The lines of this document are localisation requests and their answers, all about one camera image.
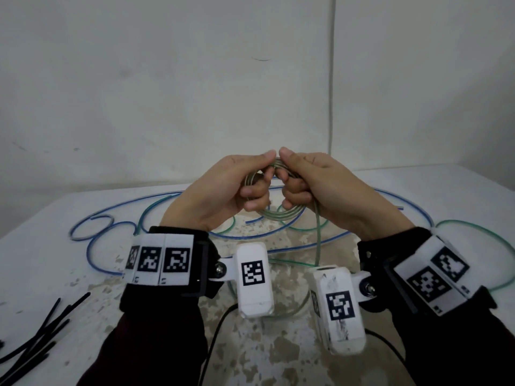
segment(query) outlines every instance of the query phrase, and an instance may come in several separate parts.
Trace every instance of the person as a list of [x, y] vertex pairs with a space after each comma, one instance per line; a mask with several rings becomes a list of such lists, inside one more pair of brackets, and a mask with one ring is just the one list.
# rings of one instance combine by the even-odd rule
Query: person
[[[285, 184], [283, 207], [301, 204], [312, 209], [316, 198], [322, 217], [361, 239], [360, 254], [367, 250], [383, 259], [394, 254], [407, 257], [431, 236], [331, 156], [287, 148], [279, 155], [302, 177], [293, 179], [277, 170]], [[170, 205], [161, 226], [208, 232], [242, 209], [266, 208], [275, 156], [271, 150], [223, 158]], [[263, 175], [255, 184], [241, 185], [248, 173], [261, 169]], [[208, 351], [198, 299], [163, 297], [158, 306], [138, 311], [144, 300], [134, 292], [145, 287], [127, 285], [120, 300], [124, 314], [79, 386], [198, 383]], [[406, 367], [417, 385], [511, 382], [515, 337], [492, 315], [488, 301], [474, 297], [442, 317], [420, 317], [409, 312], [386, 283], [378, 283], [377, 289], [392, 313], [406, 350]]]

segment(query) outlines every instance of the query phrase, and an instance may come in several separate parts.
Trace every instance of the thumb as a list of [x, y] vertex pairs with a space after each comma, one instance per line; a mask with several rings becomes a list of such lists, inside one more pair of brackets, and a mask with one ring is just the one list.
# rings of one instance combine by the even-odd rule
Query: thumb
[[237, 161], [237, 168], [243, 175], [248, 175], [268, 167], [274, 160], [275, 150], [269, 150], [256, 156], [240, 156]]
[[293, 153], [290, 149], [282, 147], [279, 150], [279, 156], [288, 168], [297, 172], [308, 183], [313, 180], [317, 168], [304, 159], [304, 153]]

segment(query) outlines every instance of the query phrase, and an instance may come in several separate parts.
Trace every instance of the white table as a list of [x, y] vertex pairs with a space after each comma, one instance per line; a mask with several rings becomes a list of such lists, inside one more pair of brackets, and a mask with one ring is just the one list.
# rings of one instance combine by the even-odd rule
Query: white table
[[[370, 185], [399, 194], [423, 207], [438, 222], [461, 219], [487, 227], [515, 243], [515, 194], [458, 165], [438, 165], [359, 171], [356, 173]], [[118, 322], [120, 294], [124, 285], [115, 277], [94, 271], [86, 262], [86, 242], [72, 242], [68, 230], [81, 218], [125, 200], [184, 189], [185, 185], [116, 189], [69, 194], [55, 201], [16, 230], [0, 240], [0, 339], [6, 346], [3, 356], [28, 340], [38, 329], [58, 297], [64, 306], [87, 291], [92, 296], [71, 314], [71, 323], [57, 337], [58, 344], [50, 357], [19, 385], [71, 385], [95, 359], [107, 333]], [[280, 192], [274, 193], [274, 203], [280, 202]], [[113, 210], [116, 221], [138, 221], [143, 210], [157, 199], [141, 201]], [[156, 224], [168, 203], [148, 216], [146, 227]], [[419, 214], [410, 208], [406, 214], [416, 224], [424, 224]], [[238, 227], [244, 217], [238, 217]], [[308, 214], [299, 225], [309, 226]], [[77, 232], [86, 235], [97, 232], [106, 220], [87, 222]], [[261, 221], [254, 227], [243, 227], [241, 233], [263, 233], [277, 223]], [[443, 227], [443, 233], [463, 253], [473, 268], [478, 268], [485, 284], [492, 286], [506, 280], [515, 270], [515, 262], [502, 246], [469, 228]], [[338, 233], [330, 225], [324, 235]], [[121, 270], [125, 266], [132, 237], [132, 228], [113, 229], [94, 246], [94, 259], [107, 269]], [[264, 240], [269, 248], [310, 243], [314, 233], [302, 235], [282, 231]], [[338, 263], [357, 269], [355, 239], [344, 237], [322, 248], [322, 264]], [[235, 242], [218, 241], [222, 256], [231, 253]], [[313, 250], [287, 254], [299, 260], [312, 259]], [[274, 266], [276, 310], [291, 307], [306, 292], [306, 282], [299, 267]], [[515, 287], [494, 293], [499, 309], [494, 311], [515, 331]], [[201, 309], [210, 338], [222, 312], [233, 298], [224, 286], [214, 300], [201, 299]], [[364, 314], [367, 326], [399, 345], [387, 312]], [[0, 366], [5, 372], [10, 361]], [[321, 352], [309, 308], [291, 321], [243, 320], [229, 316], [218, 337], [204, 384], [381, 384], [388, 377], [390, 384], [410, 384], [402, 365], [380, 341], [369, 338], [365, 353], [356, 357], [336, 358]]]

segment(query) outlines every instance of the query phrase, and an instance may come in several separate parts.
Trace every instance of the person's right hand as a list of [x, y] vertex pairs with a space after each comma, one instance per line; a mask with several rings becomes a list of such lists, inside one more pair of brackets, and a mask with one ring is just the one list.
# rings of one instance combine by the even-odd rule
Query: person's right hand
[[313, 196], [319, 213], [336, 226], [369, 241], [384, 238], [415, 227], [397, 207], [373, 188], [358, 179], [350, 170], [325, 153], [293, 153], [281, 148], [279, 156], [302, 179], [293, 179], [277, 169], [284, 182], [283, 208], [294, 205], [313, 207]]

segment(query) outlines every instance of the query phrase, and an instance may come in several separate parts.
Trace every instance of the white wall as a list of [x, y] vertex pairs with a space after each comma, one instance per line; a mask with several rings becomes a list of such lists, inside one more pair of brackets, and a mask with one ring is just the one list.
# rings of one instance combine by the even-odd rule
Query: white wall
[[[515, 0], [337, 0], [334, 156], [462, 162], [515, 188], [514, 15]], [[326, 151], [329, 16], [330, 0], [0, 0], [7, 226], [67, 189]]]
[[333, 155], [515, 189], [515, 0], [337, 0]]

